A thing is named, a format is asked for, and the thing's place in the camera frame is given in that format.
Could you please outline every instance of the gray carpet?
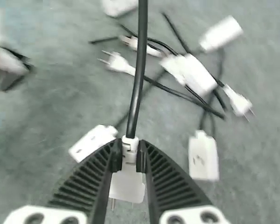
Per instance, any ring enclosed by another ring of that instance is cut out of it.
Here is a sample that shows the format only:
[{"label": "gray carpet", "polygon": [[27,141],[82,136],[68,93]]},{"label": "gray carpet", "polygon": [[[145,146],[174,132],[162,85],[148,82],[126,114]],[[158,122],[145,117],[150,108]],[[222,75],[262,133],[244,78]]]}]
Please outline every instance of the gray carpet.
[{"label": "gray carpet", "polygon": [[[97,124],[113,124],[127,110],[133,78],[106,71],[102,49],[135,64],[135,52],[119,42],[87,41],[123,33],[104,15],[99,0],[1,0],[9,44],[37,68],[14,90],[0,92],[0,223],[13,209],[41,204],[74,161],[68,149]],[[250,123],[217,119],[221,179],[198,182],[233,224],[280,224],[280,0],[151,0],[149,36],[182,51],[160,15],[172,17],[191,48],[200,35],[233,15],[244,35],[226,48],[223,81],[249,98]],[[137,13],[120,19],[137,29]],[[216,54],[199,57],[216,72]],[[148,57],[146,75],[160,69]],[[181,90],[167,75],[161,81]],[[143,100],[137,136],[164,150],[188,170],[188,138],[202,110],[153,89]],[[124,134],[125,125],[120,130]],[[106,224],[147,224],[146,201],[117,203]]]}]

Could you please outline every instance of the white plastic housing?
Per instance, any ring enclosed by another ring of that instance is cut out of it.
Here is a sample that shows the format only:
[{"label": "white plastic housing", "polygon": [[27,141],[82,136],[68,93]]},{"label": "white plastic housing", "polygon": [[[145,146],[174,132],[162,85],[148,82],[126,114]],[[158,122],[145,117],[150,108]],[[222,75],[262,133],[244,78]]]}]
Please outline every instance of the white plastic housing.
[{"label": "white plastic housing", "polygon": [[138,7],[138,0],[101,0],[104,12],[118,17]]},{"label": "white plastic housing", "polygon": [[204,51],[215,50],[234,40],[242,33],[242,28],[230,15],[204,34],[200,40],[200,46]]},{"label": "white plastic housing", "polygon": [[203,97],[217,87],[217,82],[207,71],[204,65],[193,55],[187,54],[185,57],[179,57],[180,69],[185,79],[185,83]]}]

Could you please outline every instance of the plug prong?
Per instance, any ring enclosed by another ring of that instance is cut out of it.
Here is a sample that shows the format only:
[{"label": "plug prong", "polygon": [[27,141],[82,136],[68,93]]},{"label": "plug prong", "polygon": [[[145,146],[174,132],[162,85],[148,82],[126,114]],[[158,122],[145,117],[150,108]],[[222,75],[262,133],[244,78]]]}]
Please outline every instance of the plug prong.
[{"label": "plug prong", "polygon": [[105,63],[105,64],[110,65],[110,63],[109,63],[108,61],[105,61],[105,60],[103,60],[103,59],[101,59],[101,58],[98,58],[98,60],[99,60],[100,62],[102,62],[102,63]]},{"label": "plug prong", "polygon": [[244,117],[246,118],[246,120],[247,120],[248,122],[250,122],[249,119],[247,118],[247,116],[246,116],[245,114],[244,114]]},{"label": "plug prong", "polygon": [[115,208],[115,201],[116,200],[114,198],[111,199],[111,210],[112,211],[114,211],[114,208]]},{"label": "plug prong", "polygon": [[250,109],[250,112],[255,116],[255,113],[253,112],[253,110]]},{"label": "plug prong", "polygon": [[110,55],[110,56],[113,55],[112,53],[110,53],[110,52],[108,52],[108,51],[105,51],[105,50],[102,50],[102,52],[105,53],[106,55]]}]

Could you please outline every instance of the metal prong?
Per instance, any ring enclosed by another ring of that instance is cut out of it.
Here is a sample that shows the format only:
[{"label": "metal prong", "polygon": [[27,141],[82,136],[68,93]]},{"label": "metal prong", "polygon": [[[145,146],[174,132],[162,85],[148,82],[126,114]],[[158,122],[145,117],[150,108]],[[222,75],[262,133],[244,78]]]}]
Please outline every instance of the metal prong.
[{"label": "metal prong", "polygon": [[246,120],[247,120],[248,122],[250,122],[249,119],[247,118],[247,116],[246,116],[245,114],[244,114],[244,117],[246,118]]},{"label": "metal prong", "polygon": [[114,211],[116,199],[111,198],[111,210]]},{"label": "metal prong", "polygon": [[100,62],[102,62],[102,63],[110,64],[108,61],[105,61],[105,60],[103,60],[103,59],[98,58],[98,60],[99,60]]},{"label": "metal prong", "polygon": [[102,52],[105,53],[106,55],[110,55],[110,56],[112,55],[112,53],[105,51],[105,50],[102,50]]},{"label": "metal prong", "polygon": [[255,116],[255,113],[253,112],[253,110],[250,109],[250,112]]},{"label": "metal prong", "polygon": [[130,38],[128,38],[127,36],[123,36],[123,35],[120,35],[119,36],[120,40],[125,43],[126,45],[129,45],[130,44]]}]

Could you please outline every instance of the power cord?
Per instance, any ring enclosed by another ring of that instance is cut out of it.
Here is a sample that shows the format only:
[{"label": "power cord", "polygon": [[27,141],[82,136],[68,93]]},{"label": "power cord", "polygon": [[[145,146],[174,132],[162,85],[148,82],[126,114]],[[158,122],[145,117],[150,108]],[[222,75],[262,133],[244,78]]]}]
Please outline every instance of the power cord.
[{"label": "power cord", "polygon": [[[132,67],[128,63],[128,61],[124,57],[122,57],[119,53],[117,53],[117,52],[109,53],[109,52],[106,52],[106,51],[102,51],[102,52],[109,55],[109,59],[106,61],[106,60],[98,58],[98,60],[105,63],[109,70],[116,71],[116,72],[124,72],[124,73],[127,73],[127,74],[132,75],[132,76],[135,75],[135,68]],[[168,93],[171,93],[175,96],[181,97],[181,98],[183,98],[187,101],[190,101],[190,102],[202,107],[206,111],[208,111],[210,113],[213,113],[214,115],[218,116],[219,118],[224,119],[224,115],[222,113],[219,113],[219,112],[215,111],[214,109],[212,109],[211,107],[209,107],[207,105],[207,103],[199,95],[197,95],[197,97],[199,99],[196,99],[196,98],[187,96],[183,93],[180,93],[178,91],[172,90],[172,89],[160,84],[156,80],[153,80],[153,79],[151,79],[147,76],[144,76],[144,80],[149,82],[153,86],[156,86],[156,87],[158,87],[158,88],[160,88],[160,89],[162,89],[162,90],[164,90]]]},{"label": "power cord", "polygon": [[136,72],[135,72],[134,87],[132,92],[132,99],[130,103],[130,111],[129,111],[127,127],[126,127],[126,137],[128,139],[135,138],[139,107],[141,103],[141,94],[142,94],[143,78],[145,73],[146,50],[147,50],[147,23],[148,23],[147,0],[139,0],[138,12],[139,12],[138,13],[138,47],[137,47]]}]

